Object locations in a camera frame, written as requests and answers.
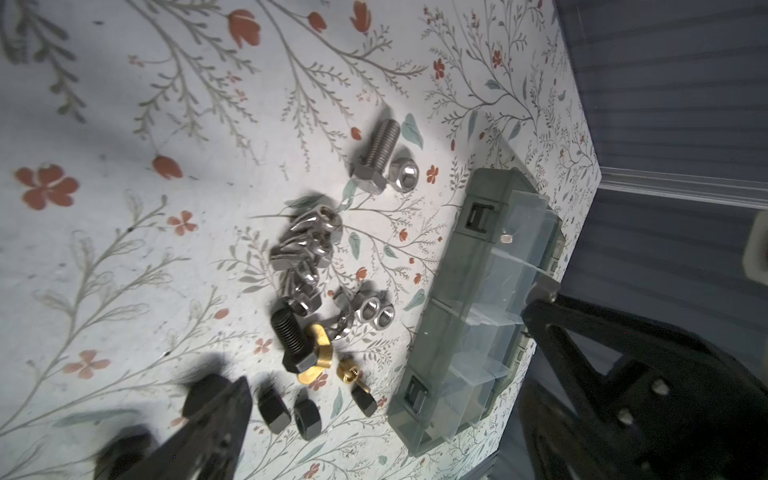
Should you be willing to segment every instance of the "bolt thread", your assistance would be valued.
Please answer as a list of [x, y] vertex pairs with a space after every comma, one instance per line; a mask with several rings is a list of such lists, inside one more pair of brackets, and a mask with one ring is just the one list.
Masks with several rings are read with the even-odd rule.
[[379, 173], [384, 174], [389, 158], [397, 145], [397, 139], [400, 137], [400, 124], [394, 120], [384, 120], [371, 140], [371, 147], [368, 154], [362, 159], [362, 164], [372, 167]]
[[296, 317], [288, 309], [272, 315], [272, 328], [287, 352], [298, 355], [312, 348], [310, 338], [299, 328]]

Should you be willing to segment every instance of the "brass nut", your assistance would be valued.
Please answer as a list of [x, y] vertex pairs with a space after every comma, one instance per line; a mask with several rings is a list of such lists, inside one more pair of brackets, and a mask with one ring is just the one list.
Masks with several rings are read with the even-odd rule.
[[299, 383], [309, 385], [317, 377], [323, 374], [325, 369], [333, 363], [333, 346], [331, 345], [326, 329], [322, 325], [313, 323], [306, 328], [306, 334], [312, 337], [317, 345], [317, 364], [299, 374]]
[[360, 367], [357, 366], [354, 359], [343, 359], [339, 362], [339, 368], [336, 369], [336, 374], [339, 376], [342, 382], [349, 385], [362, 375]]

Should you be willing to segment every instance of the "black nut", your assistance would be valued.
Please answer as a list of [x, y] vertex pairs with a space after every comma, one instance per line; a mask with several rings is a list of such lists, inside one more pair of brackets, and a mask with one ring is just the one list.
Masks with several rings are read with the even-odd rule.
[[299, 429], [301, 438], [312, 440], [323, 431], [323, 421], [320, 419], [320, 411], [312, 400], [301, 400], [293, 409], [296, 415], [296, 428]]
[[379, 408], [373, 395], [366, 392], [365, 389], [357, 383], [352, 387], [352, 398], [366, 417], [373, 415], [376, 409]]
[[275, 435], [290, 425], [288, 407], [274, 389], [270, 388], [259, 397], [259, 412], [266, 426]]

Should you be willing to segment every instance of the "black bolt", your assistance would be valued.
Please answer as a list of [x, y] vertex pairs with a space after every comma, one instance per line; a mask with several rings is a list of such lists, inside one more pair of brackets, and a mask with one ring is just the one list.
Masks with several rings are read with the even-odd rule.
[[314, 340], [301, 330], [299, 322], [288, 308], [277, 310], [272, 315], [272, 328], [283, 344], [283, 366], [292, 373], [301, 373], [317, 364], [317, 351]]
[[272, 315], [272, 328], [286, 352], [302, 355], [312, 349], [312, 341], [299, 327], [296, 317], [290, 310], [283, 308]]

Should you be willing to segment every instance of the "hex bolt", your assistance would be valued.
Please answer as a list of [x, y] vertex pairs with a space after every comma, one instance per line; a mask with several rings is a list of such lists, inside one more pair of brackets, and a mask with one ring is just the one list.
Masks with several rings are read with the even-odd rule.
[[670, 386], [667, 385], [663, 379], [655, 379], [654, 382], [650, 384], [650, 389], [653, 390], [656, 395], [667, 396], [670, 394]]
[[384, 169], [399, 137], [400, 124], [397, 121], [384, 120], [376, 129], [368, 154], [353, 172], [353, 179], [361, 190], [375, 195], [384, 191], [387, 185]]
[[632, 416], [632, 413], [629, 411], [629, 409], [619, 410], [616, 418], [619, 420], [619, 422], [626, 426], [632, 425], [634, 423], [634, 417]]
[[[288, 309], [281, 309], [272, 315], [270, 320], [272, 329], [277, 335], [277, 339], [283, 344], [285, 349], [285, 357], [283, 358], [283, 365], [288, 369], [286, 361], [291, 363], [292, 360], [304, 359], [314, 350], [312, 340], [307, 334], [301, 330], [299, 323], [296, 321], [296, 317], [293, 316]], [[309, 368], [313, 366], [315, 362], [311, 362], [311, 365], [302, 366]], [[303, 370], [298, 368], [299, 371], [293, 373], [301, 373]]]

